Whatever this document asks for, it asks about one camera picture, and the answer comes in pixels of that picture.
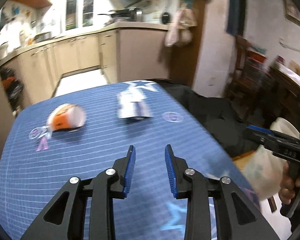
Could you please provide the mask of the right hand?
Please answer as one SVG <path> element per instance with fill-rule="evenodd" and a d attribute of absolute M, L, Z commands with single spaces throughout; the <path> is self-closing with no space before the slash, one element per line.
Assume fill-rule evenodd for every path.
<path fill-rule="evenodd" d="M 293 178 L 289 175 L 289 162 L 286 162 L 283 168 L 283 177 L 279 190 L 279 198 L 283 204 L 290 204 L 291 200 L 295 197 L 294 189 L 296 187 L 300 188 L 300 177 L 293 180 Z"/>

